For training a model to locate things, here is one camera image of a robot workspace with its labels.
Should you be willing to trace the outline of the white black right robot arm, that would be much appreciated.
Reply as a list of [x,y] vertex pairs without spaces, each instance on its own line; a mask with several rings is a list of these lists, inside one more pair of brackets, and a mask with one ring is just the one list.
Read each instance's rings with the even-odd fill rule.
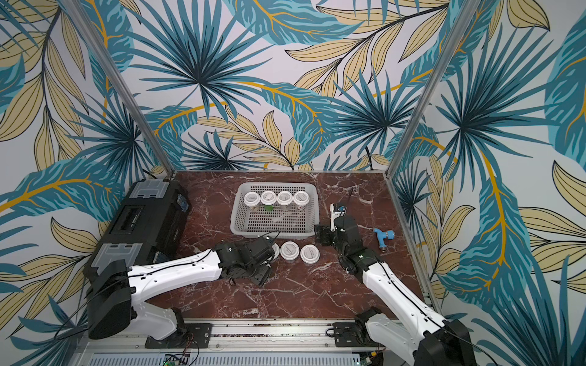
[[349,274],[376,294],[401,321],[398,326],[372,308],[356,316],[361,337],[378,343],[408,365],[476,365],[468,332],[427,306],[393,273],[387,262],[364,246],[354,219],[343,215],[327,227],[314,227],[316,243],[332,246]]

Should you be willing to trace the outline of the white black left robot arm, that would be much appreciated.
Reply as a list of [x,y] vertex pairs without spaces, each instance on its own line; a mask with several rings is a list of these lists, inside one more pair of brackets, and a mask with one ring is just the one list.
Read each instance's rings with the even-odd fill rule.
[[244,278],[263,286],[276,253],[265,235],[249,243],[222,242],[204,252],[154,265],[126,266],[122,260],[105,268],[87,292],[88,336],[106,339],[119,333],[147,336],[167,348],[189,341],[181,312],[150,304],[160,294],[202,282]]

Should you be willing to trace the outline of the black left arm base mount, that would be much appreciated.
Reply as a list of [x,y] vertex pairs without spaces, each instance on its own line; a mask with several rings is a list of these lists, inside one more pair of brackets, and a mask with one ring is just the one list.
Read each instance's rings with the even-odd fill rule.
[[146,349],[207,349],[212,335],[211,323],[187,323],[174,334],[163,340],[155,340],[148,336]]

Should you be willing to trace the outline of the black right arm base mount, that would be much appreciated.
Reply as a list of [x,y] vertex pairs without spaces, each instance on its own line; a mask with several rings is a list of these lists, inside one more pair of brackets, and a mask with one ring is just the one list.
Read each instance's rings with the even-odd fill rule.
[[366,330],[354,321],[333,323],[325,334],[334,340],[337,348],[379,347],[378,343],[370,339]]

